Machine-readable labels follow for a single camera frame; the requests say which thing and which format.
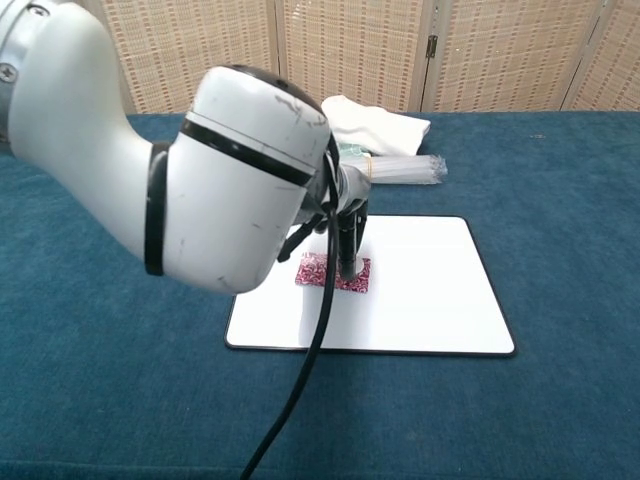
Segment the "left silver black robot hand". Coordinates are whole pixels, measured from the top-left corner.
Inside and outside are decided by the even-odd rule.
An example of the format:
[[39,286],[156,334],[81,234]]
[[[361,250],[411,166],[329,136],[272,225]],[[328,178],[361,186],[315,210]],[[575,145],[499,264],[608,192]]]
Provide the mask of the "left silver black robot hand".
[[[313,231],[323,232],[328,227],[328,215],[321,204],[328,199],[330,177],[320,175],[307,192],[302,207],[294,221],[298,229],[291,234],[280,248],[278,262],[287,261],[291,253]],[[337,180],[337,226],[338,226],[338,269],[342,280],[351,281],[357,276],[357,253],[361,245],[368,214],[370,193],[369,178],[359,169],[350,165],[340,165]]]

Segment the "pink patterned card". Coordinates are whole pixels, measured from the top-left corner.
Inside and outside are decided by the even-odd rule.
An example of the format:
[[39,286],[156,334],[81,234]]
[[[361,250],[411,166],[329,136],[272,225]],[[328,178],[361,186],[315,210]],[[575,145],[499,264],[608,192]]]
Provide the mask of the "pink patterned card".
[[[340,273],[336,274],[335,288],[343,291],[365,294],[369,290],[371,259],[365,260],[363,272],[354,280],[344,280]],[[305,252],[295,276],[295,283],[301,286],[323,287],[326,280],[328,255],[324,253]]]

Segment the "green white small packet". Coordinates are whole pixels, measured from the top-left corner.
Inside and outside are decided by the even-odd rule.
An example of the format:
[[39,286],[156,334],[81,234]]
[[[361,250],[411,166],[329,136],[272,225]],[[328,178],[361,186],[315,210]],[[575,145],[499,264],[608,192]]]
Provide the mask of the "green white small packet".
[[372,154],[358,144],[338,143],[338,152],[340,160],[346,162],[351,158],[371,157]]

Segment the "bundle of clear straws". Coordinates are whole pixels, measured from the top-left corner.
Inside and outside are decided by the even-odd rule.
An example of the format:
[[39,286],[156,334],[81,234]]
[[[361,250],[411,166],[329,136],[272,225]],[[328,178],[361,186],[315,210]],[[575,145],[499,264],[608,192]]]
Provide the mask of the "bundle of clear straws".
[[[442,183],[448,168],[440,156],[372,156],[373,183],[403,185],[435,185]],[[358,158],[354,165],[366,176],[366,161]]]

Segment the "white rectangular board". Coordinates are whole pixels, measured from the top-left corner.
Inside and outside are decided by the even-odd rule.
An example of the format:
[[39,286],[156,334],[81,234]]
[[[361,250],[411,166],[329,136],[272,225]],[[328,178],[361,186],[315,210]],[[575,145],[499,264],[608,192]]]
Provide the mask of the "white rectangular board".
[[[323,289],[296,275],[313,234],[256,290],[237,296],[228,347],[303,350],[313,338]],[[371,215],[358,253],[368,290],[338,289],[322,347],[328,351],[510,357],[516,342],[475,240],[460,217]]]

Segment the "folded white towel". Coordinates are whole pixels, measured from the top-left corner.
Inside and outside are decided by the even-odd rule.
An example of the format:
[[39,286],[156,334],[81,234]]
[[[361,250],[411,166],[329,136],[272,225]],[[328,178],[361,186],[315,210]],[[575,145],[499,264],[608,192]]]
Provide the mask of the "folded white towel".
[[361,105],[344,95],[321,103],[339,144],[353,144],[380,156],[415,156],[431,121]]

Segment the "woven folding screen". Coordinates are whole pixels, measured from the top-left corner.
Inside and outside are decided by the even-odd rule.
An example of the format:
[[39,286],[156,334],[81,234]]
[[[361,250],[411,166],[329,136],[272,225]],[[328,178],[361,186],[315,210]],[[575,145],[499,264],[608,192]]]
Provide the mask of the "woven folding screen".
[[640,0],[80,1],[132,113],[184,111],[230,62],[396,111],[640,112]]

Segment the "dark blue tablecloth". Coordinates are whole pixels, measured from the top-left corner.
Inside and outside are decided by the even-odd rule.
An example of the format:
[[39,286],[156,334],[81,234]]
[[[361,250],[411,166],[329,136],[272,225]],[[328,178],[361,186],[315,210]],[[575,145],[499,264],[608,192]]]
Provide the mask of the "dark blue tablecloth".
[[[252,480],[640,480],[640,112],[440,113],[509,359],[323,354]],[[0,480],[239,480],[302,357],[231,350],[227,296],[150,277],[0,156]]]

